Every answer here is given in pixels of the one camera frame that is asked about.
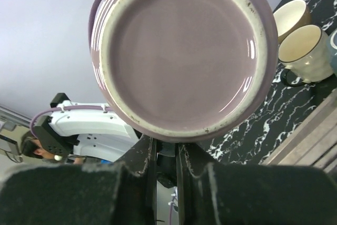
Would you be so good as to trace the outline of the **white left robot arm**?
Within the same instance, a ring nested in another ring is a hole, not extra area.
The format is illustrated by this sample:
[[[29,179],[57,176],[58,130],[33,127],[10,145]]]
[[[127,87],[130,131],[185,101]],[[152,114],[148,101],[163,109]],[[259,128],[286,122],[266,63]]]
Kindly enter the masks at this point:
[[[97,158],[113,162],[125,154],[141,133],[125,123],[106,103],[77,103],[58,93],[50,109],[30,122],[31,133],[56,161]]]

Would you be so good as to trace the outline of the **cream tan bowl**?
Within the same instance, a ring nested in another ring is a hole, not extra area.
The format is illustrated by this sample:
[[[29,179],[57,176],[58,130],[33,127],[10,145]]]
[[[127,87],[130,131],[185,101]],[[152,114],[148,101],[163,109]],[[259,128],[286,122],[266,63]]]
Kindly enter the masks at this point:
[[[278,43],[294,30],[311,24],[311,13],[304,0],[292,0],[273,13],[278,33]]]

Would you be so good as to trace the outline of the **slate blue faceted mug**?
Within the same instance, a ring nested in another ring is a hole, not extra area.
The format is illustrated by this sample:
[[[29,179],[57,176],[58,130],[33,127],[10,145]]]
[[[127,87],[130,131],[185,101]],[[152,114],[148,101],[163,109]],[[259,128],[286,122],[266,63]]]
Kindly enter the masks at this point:
[[[329,51],[329,63],[337,76],[337,29],[335,29],[328,37],[326,45]]]

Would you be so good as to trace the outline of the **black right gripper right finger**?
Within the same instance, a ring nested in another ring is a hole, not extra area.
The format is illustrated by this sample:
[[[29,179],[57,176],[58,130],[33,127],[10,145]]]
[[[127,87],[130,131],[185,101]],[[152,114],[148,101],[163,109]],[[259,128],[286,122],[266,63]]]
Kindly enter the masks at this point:
[[[176,146],[180,224],[336,224],[336,182],[323,170],[223,164]]]

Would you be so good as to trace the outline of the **metal tray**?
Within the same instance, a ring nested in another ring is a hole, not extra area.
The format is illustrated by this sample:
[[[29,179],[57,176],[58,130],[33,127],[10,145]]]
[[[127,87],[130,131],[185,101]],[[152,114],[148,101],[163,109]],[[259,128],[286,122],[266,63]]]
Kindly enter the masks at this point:
[[[336,90],[284,140],[263,165],[314,166],[336,170]]]

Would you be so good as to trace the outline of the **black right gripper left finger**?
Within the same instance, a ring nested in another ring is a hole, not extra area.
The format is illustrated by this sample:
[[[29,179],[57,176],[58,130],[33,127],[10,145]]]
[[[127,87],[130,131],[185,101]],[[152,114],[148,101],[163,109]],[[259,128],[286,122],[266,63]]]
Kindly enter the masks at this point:
[[[155,224],[156,141],[109,164],[15,166],[1,183],[1,224]]]

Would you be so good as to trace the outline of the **cream mug black handle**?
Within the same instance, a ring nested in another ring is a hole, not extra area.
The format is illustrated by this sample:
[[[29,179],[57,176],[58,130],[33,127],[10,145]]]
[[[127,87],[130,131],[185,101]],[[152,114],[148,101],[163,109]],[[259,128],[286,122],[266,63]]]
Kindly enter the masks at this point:
[[[290,33],[279,46],[284,65],[281,82],[298,87],[323,81],[334,74],[326,44],[329,36],[317,25],[305,25]]]

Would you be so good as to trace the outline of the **pink mug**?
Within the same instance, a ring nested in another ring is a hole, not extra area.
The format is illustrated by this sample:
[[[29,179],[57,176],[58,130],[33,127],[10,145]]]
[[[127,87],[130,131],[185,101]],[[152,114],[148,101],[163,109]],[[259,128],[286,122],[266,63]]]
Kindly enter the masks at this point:
[[[209,140],[241,124],[277,67],[267,0],[95,0],[88,44],[108,104],[166,142]]]

